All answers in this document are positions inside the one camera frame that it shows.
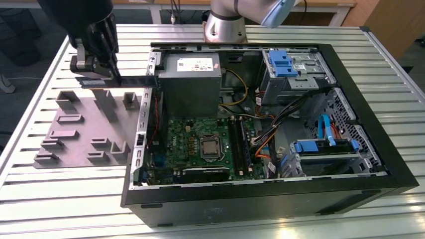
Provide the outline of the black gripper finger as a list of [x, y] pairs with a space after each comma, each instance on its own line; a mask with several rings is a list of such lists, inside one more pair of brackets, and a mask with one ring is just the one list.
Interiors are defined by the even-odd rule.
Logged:
[[100, 63], [97, 57], [85, 50], [80, 38], [76, 38], [76, 50], [77, 53], [70, 59], [70, 71], [90, 79], [110, 78], [110, 69], [104, 63]]
[[121, 86], [121, 75], [117, 68], [118, 43], [116, 31], [116, 18], [110, 14], [101, 22], [96, 24], [98, 53], [97, 60], [100, 65], [108, 69], [109, 80], [106, 85], [110, 87]]

